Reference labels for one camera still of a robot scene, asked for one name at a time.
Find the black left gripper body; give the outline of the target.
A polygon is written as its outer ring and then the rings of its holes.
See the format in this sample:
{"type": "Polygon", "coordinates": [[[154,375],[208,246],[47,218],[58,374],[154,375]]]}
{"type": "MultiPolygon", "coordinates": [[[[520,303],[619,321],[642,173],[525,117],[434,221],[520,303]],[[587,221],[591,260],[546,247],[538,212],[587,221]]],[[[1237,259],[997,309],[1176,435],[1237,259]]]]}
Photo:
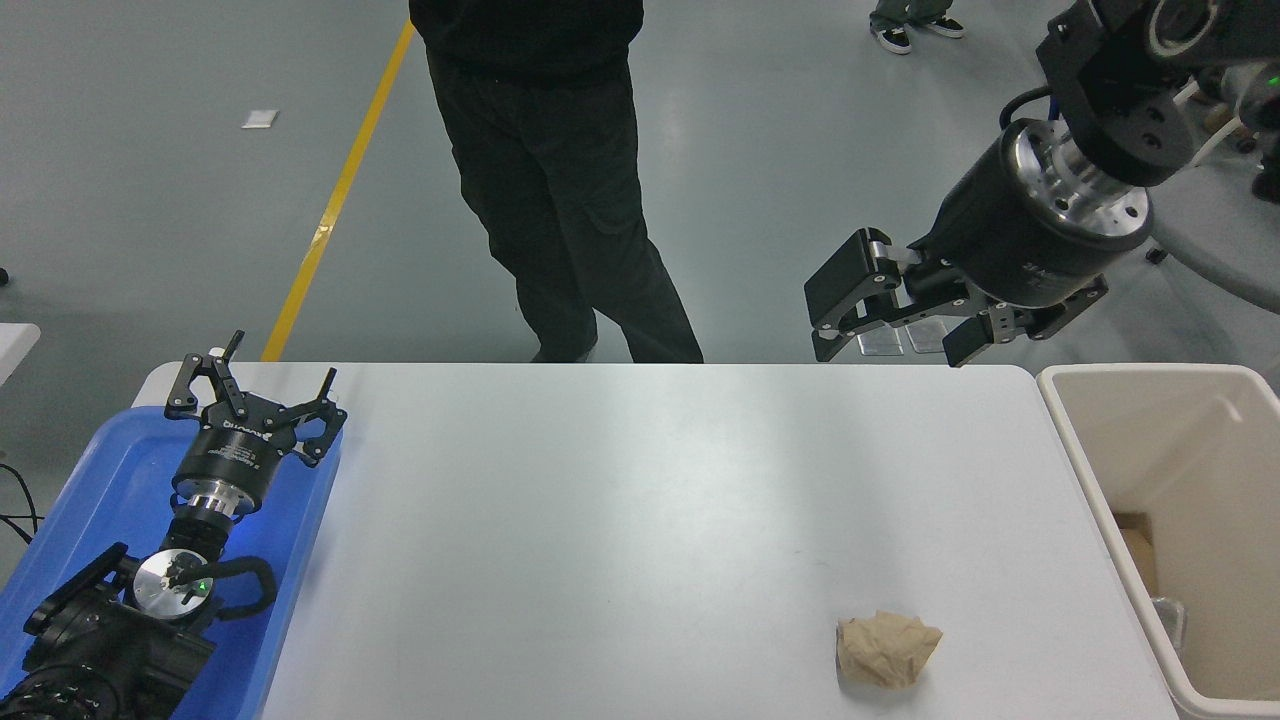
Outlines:
{"type": "Polygon", "coordinates": [[[179,496],[191,498],[219,483],[244,501],[268,497],[278,468],[297,442],[300,419],[257,396],[246,405],[243,416],[228,401],[200,413],[200,429],[172,480],[179,496]]]}

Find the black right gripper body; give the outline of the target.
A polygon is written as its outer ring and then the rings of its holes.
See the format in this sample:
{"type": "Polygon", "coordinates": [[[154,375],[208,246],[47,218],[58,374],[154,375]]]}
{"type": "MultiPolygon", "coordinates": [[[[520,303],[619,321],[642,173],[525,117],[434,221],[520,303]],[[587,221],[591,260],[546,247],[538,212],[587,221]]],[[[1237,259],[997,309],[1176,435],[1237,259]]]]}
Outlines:
{"type": "Polygon", "coordinates": [[[942,201],[920,259],[992,299],[1048,307],[1146,241],[1146,190],[1085,158],[1062,122],[1014,122],[942,201]]]}

